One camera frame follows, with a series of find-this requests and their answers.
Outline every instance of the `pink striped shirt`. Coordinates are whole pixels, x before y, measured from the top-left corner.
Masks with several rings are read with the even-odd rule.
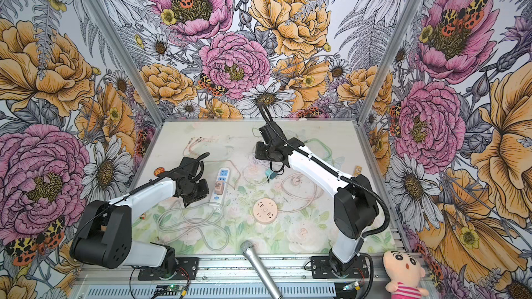
[[[409,287],[398,282],[397,291],[392,293],[392,299],[421,299],[421,292],[415,287]]]

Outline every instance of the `wall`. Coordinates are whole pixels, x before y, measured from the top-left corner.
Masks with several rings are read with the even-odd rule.
[[[423,0],[364,123],[442,298],[532,297],[530,9]]]
[[[0,297],[66,298],[85,206],[126,192],[155,129],[80,0],[0,7]]]
[[[168,118],[355,116],[406,3],[102,1]]]

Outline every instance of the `metal pole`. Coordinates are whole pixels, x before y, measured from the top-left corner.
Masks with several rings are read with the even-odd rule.
[[[129,52],[122,42],[122,39],[118,36],[118,32],[113,26],[107,12],[103,9],[101,0],[83,0],[83,3],[88,7],[91,16],[94,18],[94,22],[106,38],[107,42],[111,46],[114,53],[120,63],[122,64],[124,71],[131,79],[133,86],[137,89],[138,94],[141,96],[146,108],[150,112],[153,121],[157,127],[161,127],[163,124],[163,117],[157,107],[157,104],[153,100],[150,92],[146,88],[146,84],[140,77],[137,67],[133,63],[132,58],[129,56]]]
[[[406,31],[412,22],[412,17],[416,14],[421,1],[422,0],[407,0],[406,2],[406,6],[399,17],[392,37],[388,42],[388,47],[384,51],[384,55],[380,60],[377,73],[375,74],[375,79],[369,87],[368,94],[366,95],[359,114],[356,117],[357,122],[361,125],[364,123],[364,120],[369,114],[369,110],[372,108],[373,103],[377,98],[377,94],[379,93],[382,83],[384,83],[384,80],[386,79],[386,74],[388,73],[389,67],[392,64],[392,60],[399,50],[399,46],[401,46],[402,38],[406,34]]]

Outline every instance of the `microphone handle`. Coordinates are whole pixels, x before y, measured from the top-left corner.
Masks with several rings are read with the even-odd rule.
[[[271,297],[273,299],[282,299],[283,294],[281,293],[279,288],[277,288],[277,285],[275,285],[273,279],[271,279],[270,273],[264,267],[261,259],[259,259],[259,256],[255,253],[255,251],[252,248],[248,249],[246,252],[244,252],[244,256],[249,260],[249,262],[259,275],[261,281],[264,283],[264,286],[270,293]]]

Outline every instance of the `doll face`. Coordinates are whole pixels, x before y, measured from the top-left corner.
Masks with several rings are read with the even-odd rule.
[[[425,276],[425,270],[419,261],[406,253],[388,251],[384,253],[383,261],[388,276],[394,281],[417,287]]]

